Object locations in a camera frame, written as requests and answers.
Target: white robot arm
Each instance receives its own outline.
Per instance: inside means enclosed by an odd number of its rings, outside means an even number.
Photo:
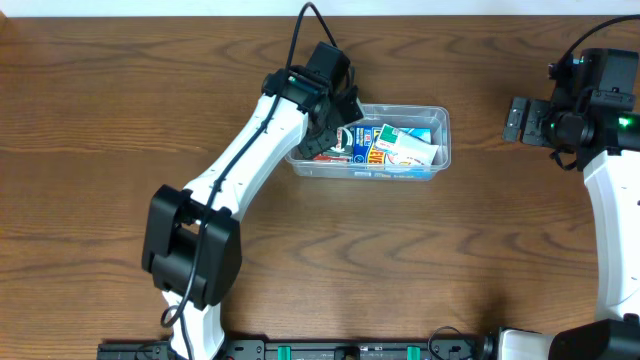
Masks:
[[[276,164],[294,147],[305,158],[328,150],[340,126],[363,116],[342,51],[319,43],[305,67],[290,59],[267,76],[253,115],[220,158],[183,191],[165,185],[151,201],[142,267],[163,290],[171,315],[163,326],[173,327],[171,347],[183,358],[210,360],[224,343],[220,301],[240,269],[239,223]],[[183,226],[194,222],[197,235]]]
[[[596,320],[640,313],[640,152],[605,150],[584,169],[596,223]],[[498,360],[548,360],[554,335],[520,330],[500,334]]]
[[[193,191],[191,199],[206,204],[211,193],[211,184],[227,166],[233,156],[247,143],[265,120],[275,96],[263,95],[247,125],[233,140],[225,152],[199,177],[190,181],[185,189]],[[307,132],[309,115],[298,110],[298,105],[280,99],[272,120],[264,134],[240,158],[222,183],[220,193],[212,205],[213,210],[226,207],[231,217],[242,221],[249,203],[275,166],[291,149],[297,146]],[[175,292],[164,291],[163,296],[169,306],[178,305],[182,296]],[[207,305],[198,310],[189,302],[184,310],[186,331],[192,346],[193,357],[197,360],[212,359],[224,342],[224,331],[220,324],[220,304]],[[187,358],[187,349],[181,336],[181,321],[173,325],[171,347],[183,358]]]

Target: plastic bin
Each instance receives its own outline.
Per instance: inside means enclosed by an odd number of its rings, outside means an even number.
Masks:
[[[300,176],[379,179],[379,180],[431,180],[438,171],[451,164],[451,133],[449,113],[439,106],[380,105],[364,104],[364,118],[357,124],[382,126],[389,124],[398,128],[431,129],[431,143],[440,145],[429,166],[407,166],[392,164],[358,164],[305,160],[297,148],[291,150],[285,159]]]

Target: blue package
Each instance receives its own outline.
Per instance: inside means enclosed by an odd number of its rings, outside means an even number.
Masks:
[[[399,165],[394,163],[394,157],[386,154],[383,151],[378,150],[374,143],[380,132],[381,126],[369,126],[369,125],[355,125],[349,128],[353,133],[353,162],[354,163],[366,163],[366,164],[389,164]],[[431,144],[431,129],[415,129],[415,128],[398,128],[414,137],[421,139],[422,141]],[[429,171],[425,171],[424,168],[407,167],[407,169],[393,168],[380,169],[378,167],[371,168],[369,170],[377,169],[378,171],[363,171],[354,170],[353,175],[358,177],[386,177],[386,178],[430,178],[433,174]]]

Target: green light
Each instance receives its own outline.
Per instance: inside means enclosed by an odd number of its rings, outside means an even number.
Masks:
[[[618,123],[622,126],[622,127],[627,127],[629,125],[631,125],[631,119],[627,119],[627,118],[619,118],[618,119]]]

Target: wooden table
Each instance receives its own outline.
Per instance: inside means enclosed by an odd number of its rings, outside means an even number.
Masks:
[[[416,338],[439,326],[557,332],[593,318],[582,175],[506,144],[513,96],[603,17],[329,18],[367,103],[446,107],[453,162],[428,183],[297,177],[280,164],[242,224],[226,329]],[[282,67],[293,18],[8,19],[0,34],[0,358],[90,359],[150,339],[149,200],[223,151]],[[637,24],[588,46],[640,48]],[[324,40],[303,24],[295,62]]]

